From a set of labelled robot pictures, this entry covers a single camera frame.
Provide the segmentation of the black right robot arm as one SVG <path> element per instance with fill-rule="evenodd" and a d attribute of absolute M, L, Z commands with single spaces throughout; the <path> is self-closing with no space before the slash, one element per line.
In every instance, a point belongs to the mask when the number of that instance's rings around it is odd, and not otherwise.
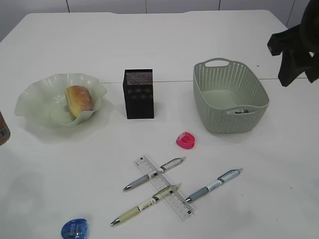
<path fill-rule="evenodd" d="M 278 79 L 283 87 L 303 72 L 309 82 L 316 81 L 319 78 L 319 2 L 311 0 L 301 23 L 272 34 L 267 46 L 273 56 L 282 55 Z"/>

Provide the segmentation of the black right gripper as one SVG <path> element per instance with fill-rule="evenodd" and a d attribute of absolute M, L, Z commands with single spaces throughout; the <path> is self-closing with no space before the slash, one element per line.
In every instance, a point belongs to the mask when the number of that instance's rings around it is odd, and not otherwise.
<path fill-rule="evenodd" d="M 300 24 L 274 33 L 267 43 L 273 56 L 282 55 L 278 78 L 283 87 L 290 85 L 303 71 L 310 83 L 319 79 L 318 27 Z"/>

